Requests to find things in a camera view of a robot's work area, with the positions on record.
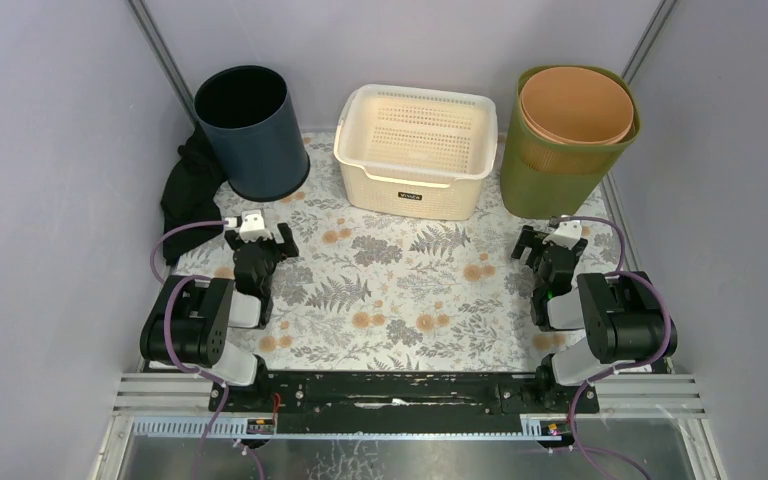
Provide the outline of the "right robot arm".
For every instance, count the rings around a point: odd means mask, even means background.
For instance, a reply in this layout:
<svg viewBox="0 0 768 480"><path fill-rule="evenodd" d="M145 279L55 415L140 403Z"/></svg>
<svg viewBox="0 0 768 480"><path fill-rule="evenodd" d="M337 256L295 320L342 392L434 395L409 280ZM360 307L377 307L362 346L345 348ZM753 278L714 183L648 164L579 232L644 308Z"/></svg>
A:
<svg viewBox="0 0 768 480"><path fill-rule="evenodd" d="M645 273L575 273L587 246L580 231L577 221L549 233L526 225L512 252L514 259L526 258L535 277L533 323L546 332L584 333L536 370L533 396L549 412L572 400L573 386L603 371L650 365L672 355L678 343L677 328Z"/></svg>

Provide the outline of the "cream perforated basket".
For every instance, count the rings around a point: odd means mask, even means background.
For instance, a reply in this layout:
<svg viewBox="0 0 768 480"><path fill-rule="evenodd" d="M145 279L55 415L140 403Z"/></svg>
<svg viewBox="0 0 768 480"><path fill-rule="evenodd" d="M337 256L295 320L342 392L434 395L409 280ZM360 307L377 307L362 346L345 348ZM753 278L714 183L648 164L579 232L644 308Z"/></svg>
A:
<svg viewBox="0 0 768 480"><path fill-rule="evenodd" d="M484 96L367 84L338 119L333 155L351 205L443 221L469 219L497 153Z"/></svg>

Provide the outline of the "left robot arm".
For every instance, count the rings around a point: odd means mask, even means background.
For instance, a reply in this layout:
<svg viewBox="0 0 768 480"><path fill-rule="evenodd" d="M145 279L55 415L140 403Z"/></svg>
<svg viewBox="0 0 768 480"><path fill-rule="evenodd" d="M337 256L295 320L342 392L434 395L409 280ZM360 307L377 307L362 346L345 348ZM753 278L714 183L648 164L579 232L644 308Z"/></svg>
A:
<svg viewBox="0 0 768 480"><path fill-rule="evenodd" d="M142 328L139 347L149 362L173 366L232 387L232 398L248 411L269 401L270 385L258 376L260 358L228 340L231 329L262 329L270 321L272 283L278 265L299 256L289 224L274 229L258 212L194 222L170 230L219 227L232 249L231 278L170 275Z"/></svg>

